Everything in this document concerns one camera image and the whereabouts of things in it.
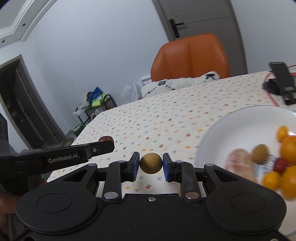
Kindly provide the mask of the left hand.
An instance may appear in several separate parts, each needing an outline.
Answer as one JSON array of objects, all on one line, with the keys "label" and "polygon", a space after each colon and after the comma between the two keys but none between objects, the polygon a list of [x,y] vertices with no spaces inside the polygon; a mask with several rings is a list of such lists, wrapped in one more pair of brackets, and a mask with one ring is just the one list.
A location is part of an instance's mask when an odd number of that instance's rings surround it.
[{"label": "left hand", "polygon": [[12,195],[1,185],[1,240],[14,240],[24,228],[16,216],[16,204],[20,196]]}]

